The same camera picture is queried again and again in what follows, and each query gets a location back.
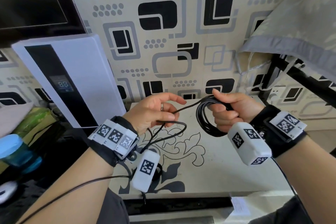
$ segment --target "hand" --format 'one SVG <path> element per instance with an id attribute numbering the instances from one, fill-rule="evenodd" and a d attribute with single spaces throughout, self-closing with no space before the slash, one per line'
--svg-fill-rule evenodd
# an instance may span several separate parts
<path id="1" fill-rule="evenodd" d="M 181 96 L 173 93 L 159 93 L 141 100 L 135 107 L 125 113 L 123 117 L 132 124 L 138 135 L 141 135 L 146 132 L 147 128 L 162 125 L 157 120 L 178 120 L 179 113 L 172 114 L 177 109 L 172 104 L 166 103 L 168 100 L 182 105 L 187 102 Z M 172 125 L 173 123 L 166 123 L 165 126 L 170 127 Z"/>
<path id="2" fill-rule="evenodd" d="M 222 132 L 228 132 L 236 122 L 250 123 L 264 108 L 262 104 L 243 93 L 226 94 L 213 89 L 212 94 L 216 99 L 224 103 L 230 103 L 234 109 L 234 111 L 226 111 L 225 106 L 222 104 L 209 106 L 212 115 L 215 117 L 217 128 Z"/>

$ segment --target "white table surface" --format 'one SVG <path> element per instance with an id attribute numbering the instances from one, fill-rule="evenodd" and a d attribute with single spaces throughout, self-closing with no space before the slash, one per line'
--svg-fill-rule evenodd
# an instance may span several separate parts
<path id="1" fill-rule="evenodd" d="M 197 101 L 198 99 L 188 100 L 186 105 Z M 173 104 L 177 109 L 183 107 Z M 164 175 L 157 186 L 152 188 L 152 193 L 146 194 L 147 198 L 247 196 L 260 191 L 290 190 L 283 174 L 271 159 L 262 165 L 246 166 L 227 136 L 212 137 L 200 128 L 195 112 L 196 106 L 180 112 L 179 121 L 187 124 L 182 136 L 150 147 L 160 153 Z M 213 123 L 211 111 L 208 109 L 207 117 Z M 151 130 L 154 132 L 158 128 L 157 126 Z M 157 138 L 174 134 L 182 128 L 182 125 L 174 125 L 163 129 Z M 149 138 L 149 132 L 142 135 L 138 147 L 143 147 Z M 132 172 L 137 166 L 137 160 L 126 160 L 122 165 L 117 165 L 113 175 L 127 175 L 128 171 Z M 109 188 L 123 199 L 139 198 L 141 195 L 130 186 L 127 178 L 112 179 Z"/>

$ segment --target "gray sleeve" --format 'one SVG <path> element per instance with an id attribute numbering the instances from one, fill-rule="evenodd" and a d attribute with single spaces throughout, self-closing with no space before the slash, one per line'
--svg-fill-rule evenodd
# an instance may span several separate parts
<path id="1" fill-rule="evenodd" d="M 301 209 L 300 202 L 292 197 L 275 212 L 254 219 L 249 224 L 311 224 L 310 219 Z"/>
<path id="2" fill-rule="evenodd" d="M 97 224 L 129 224 L 124 201 L 107 189 Z"/>

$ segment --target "white appliance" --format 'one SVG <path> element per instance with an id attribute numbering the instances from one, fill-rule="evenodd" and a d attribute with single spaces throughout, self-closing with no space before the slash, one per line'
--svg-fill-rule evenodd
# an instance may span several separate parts
<path id="1" fill-rule="evenodd" d="M 98 35 L 29 39 L 12 48 L 74 128 L 126 112 Z"/>

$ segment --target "forearm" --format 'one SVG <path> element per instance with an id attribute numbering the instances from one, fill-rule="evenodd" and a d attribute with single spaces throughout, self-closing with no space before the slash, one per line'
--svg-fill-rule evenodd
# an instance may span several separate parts
<path id="1" fill-rule="evenodd" d="M 28 209 L 23 220 L 65 191 L 89 180 L 111 176 L 113 167 L 90 148 Z M 81 187 L 43 209 L 26 223 L 95 224 L 110 180 Z"/>
<path id="2" fill-rule="evenodd" d="M 314 224 L 336 223 L 336 158 L 307 136 L 276 161 Z"/>

